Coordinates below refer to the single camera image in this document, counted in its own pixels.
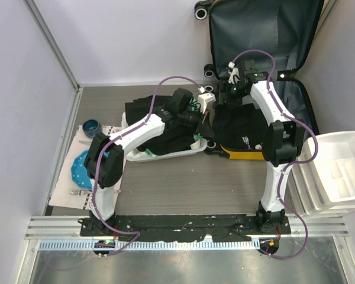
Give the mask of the white perforated plastic basket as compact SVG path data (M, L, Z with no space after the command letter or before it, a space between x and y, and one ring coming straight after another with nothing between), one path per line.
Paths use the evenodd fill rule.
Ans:
M156 155L147 150L137 150L141 144L164 134L168 122L175 125L177 122L176 115L171 114L164 108L155 111L151 115L146 115L131 126L127 124L125 114L123 114L121 121L122 130L120 131L122 138L118 140L118 144L122 145L126 160L129 162L150 162L153 160L171 159L174 157L190 156L206 148L206 139L199 138L187 150L175 151L164 155Z

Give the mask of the black garment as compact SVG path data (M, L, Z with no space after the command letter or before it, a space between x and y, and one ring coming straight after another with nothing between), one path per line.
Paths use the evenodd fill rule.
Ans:
M213 141L229 150L262 150L268 124L253 104L230 108L219 105L212 122Z
M152 96L150 95L125 103L125 119L128 126L143 119L149 113L151 98ZM196 142L191 130L191 128L185 126L166 129L162 135L145 142L137 147L137 150L140 152L148 150L157 156L190 150L191 145Z

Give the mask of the yellow cartoon hard-shell suitcase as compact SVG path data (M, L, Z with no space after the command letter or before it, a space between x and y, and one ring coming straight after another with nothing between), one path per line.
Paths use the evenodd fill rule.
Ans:
M295 73L308 57L323 6L322 1L198 1L194 16L209 24L212 61L204 66L205 77L215 78L217 84L228 80L231 61L239 71L267 72L284 106L307 125L305 137L318 134L309 95ZM259 109L248 95L243 98L247 104ZM229 150L213 140L205 153L228 159L262 158L261 150Z

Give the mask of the green white tie-dye shirt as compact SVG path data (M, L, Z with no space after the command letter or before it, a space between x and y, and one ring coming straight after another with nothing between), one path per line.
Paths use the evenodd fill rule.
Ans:
M156 157L180 151L195 150L199 148L201 138L201 136L195 134L191 140L188 137L181 137L176 140L152 144L146 148L145 152Z

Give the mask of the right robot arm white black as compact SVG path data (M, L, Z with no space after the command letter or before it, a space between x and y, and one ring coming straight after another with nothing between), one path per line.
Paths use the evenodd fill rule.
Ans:
M227 88L241 96L251 96L268 124L262 142L262 155L267 162L264 194L258 205L255 225L263 234L272 234L284 223L286 192L291 163L300 155L304 128L293 121L294 116L279 98L270 75L257 70L239 71L235 61L228 64Z

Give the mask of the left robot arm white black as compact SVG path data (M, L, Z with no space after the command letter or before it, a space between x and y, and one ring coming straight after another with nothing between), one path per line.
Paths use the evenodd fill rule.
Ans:
M204 124L209 122L207 106L215 101L215 95L204 88L199 88L199 91L199 109L191 110L193 95L186 89L177 89L168 102L160 106L154 105L156 94L153 94L149 112L141 120L114 136L95 135L84 166L92 184L93 228L100 235L107 236L112 232L132 234L114 228L111 219L115 215L114 186L122 178L126 155L177 125L188 125L195 130L195 134L202 134Z

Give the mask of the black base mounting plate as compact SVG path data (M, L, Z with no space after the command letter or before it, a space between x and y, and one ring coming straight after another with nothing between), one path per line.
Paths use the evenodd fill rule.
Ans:
M256 217L246 214L217 215L114 215L107 223L116 231L104 226L97 217L90 215L78 219L82 237L118 237L129 242L136 234L137 241L167 243L192 243L203 241L207 235L214 242L246 241L251 235L274 235L291 233L288 218L270 231L262 231Z

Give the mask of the small blue cup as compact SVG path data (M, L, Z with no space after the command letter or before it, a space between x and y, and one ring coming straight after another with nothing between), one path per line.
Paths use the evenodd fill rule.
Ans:
M89 119L83 123L82 130L87 137L94 138L98 133L102 132L102 125L95 119Z

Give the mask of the blue dotted plate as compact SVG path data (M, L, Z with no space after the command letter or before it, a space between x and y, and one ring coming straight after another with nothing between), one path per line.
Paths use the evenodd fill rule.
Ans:
M87 155L88 150L81 152L81 154L74 159L70 171L72 181L75 185L77 185L80 189L92 191L91 179L87 174L86 167L84 166Z

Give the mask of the white compartment organizer tray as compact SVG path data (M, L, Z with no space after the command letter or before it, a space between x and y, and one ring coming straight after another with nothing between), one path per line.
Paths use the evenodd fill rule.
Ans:
M355 131L307 139L288 188L303 217L337 217L355 211Z

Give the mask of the silver fork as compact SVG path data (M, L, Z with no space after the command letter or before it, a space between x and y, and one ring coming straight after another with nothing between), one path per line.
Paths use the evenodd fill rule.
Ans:
M73 196L89 195L91 191L86 189L69 189L69 194Z

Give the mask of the patterned white placemat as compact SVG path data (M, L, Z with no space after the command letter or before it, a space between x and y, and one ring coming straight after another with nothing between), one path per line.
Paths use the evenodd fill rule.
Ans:
M90 145L81 144L79 140L92 142L92 139L83 133L81 125L78 126L76 134L64 159L59 178L49 200L50 206L83 210L91 209L92 191L89 195L83 196L73 196L69 194L69 189L80 189L73 183L71 178L70 168L72 163L74 159L81 154L81 152L89 150L90 147Z

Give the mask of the aluminium rail frame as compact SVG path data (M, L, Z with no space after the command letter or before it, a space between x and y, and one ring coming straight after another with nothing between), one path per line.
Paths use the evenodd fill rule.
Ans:
M151 236L150 232L139 237L130 235L126 240L123 235L82 236L84 229L81 220L76 217L34 217L25 234L27 240L39 240L38 250L45 251L84 251L92 250L103 256L117 250L125 251L187 251L187 250L252 250L260 249L270 243L277 243L283 238L305 237L346 237L348 231L339 217L314 218L305 225L290 217L275 234L256 234L254 231L241 230L239 233L226 228L173 229Z

